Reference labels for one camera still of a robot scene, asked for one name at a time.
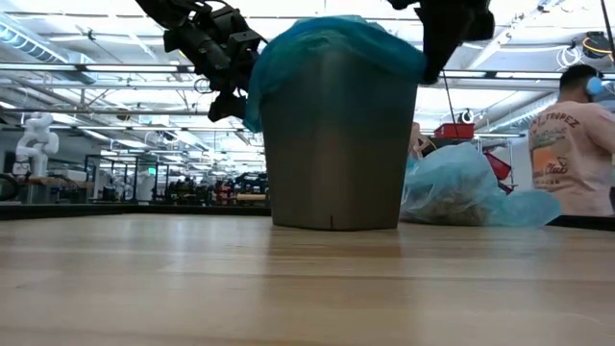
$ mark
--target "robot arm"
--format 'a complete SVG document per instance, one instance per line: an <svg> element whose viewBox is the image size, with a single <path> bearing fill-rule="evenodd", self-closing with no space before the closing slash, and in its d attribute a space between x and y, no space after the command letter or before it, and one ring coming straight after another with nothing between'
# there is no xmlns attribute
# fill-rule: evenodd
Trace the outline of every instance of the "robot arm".
<svg viewBox="0 0 615 346"><path fill-rule="evenodd" d="M464 41L494 36L495 20L490 0L387 0L395 10L415 8L424 27L423 51L428 64L425 84L437 78ZM209 80L211 90L220 94L211 105L209 119L217 121L234 115L242 118L245 97L237 89L248 90L252 68L258 60L258 45L264 39L247 24L239 9L223 0L136 0L161 26L164 50L181 50L195 66L195 73ZM214 11L208 2L224 4Z"/></svg>

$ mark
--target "trash can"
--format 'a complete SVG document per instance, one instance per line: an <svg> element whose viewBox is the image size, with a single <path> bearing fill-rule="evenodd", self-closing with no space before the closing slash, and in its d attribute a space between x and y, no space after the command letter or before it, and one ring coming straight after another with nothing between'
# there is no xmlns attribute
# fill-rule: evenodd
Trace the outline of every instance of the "trash can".
<svg viewBox="0 0 615 346"><path fill-rule="evenodd" d="M397 228L417 88L358 55L331 50L263 95L273 223Z"/></svg>

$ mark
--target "wooden tabletop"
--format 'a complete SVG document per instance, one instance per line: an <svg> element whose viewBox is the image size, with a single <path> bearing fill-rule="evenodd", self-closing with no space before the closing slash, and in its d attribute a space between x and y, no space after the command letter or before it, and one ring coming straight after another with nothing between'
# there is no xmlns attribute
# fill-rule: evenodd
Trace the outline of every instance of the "wooden tabletop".
<svg viewBox="0 0 615 346"><path fill-rule="evenodd" d="M0 222L0 345L615 345L615 233Z"/></svg>

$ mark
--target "blue plastic bag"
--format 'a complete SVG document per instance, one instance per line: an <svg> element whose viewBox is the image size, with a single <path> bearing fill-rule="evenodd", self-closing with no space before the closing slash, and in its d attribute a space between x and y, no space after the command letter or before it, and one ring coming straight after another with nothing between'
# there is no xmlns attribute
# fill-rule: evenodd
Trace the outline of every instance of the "blue plastic bag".
<svg viewBox="0 0 615 346"><path fill-rule="evenodd" d="M306 62L333 49L357 54L416 84L422 82L427 64L421 51L390 35L379 24L369 23L360 16L325 16L299 20L262 51L250 79L248 105L243 120L245 127L254 133L261 132L261 98L276 91L283 82L297 74Z"/></svg>
<svg viewBox="0 0 615 346"><path fill-rule="evenodd" d="M486 156L471 143L440 148L420 161L410 159L401 219L451 226L542 227L561 214L544 191L506 196Z"/></svg>

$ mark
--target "person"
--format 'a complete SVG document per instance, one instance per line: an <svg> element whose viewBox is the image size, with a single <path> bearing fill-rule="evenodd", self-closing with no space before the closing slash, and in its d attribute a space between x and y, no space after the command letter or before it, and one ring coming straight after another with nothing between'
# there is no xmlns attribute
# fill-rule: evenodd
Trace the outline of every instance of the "person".
<svg viewBox="0 0 615 346"><path fill-rule="evenodd" d="M559 80L558 101L529 127L534 187L552 193L565 215L613 215L615 118L593 102L602 78L589 65L568 68Z"/></svg>

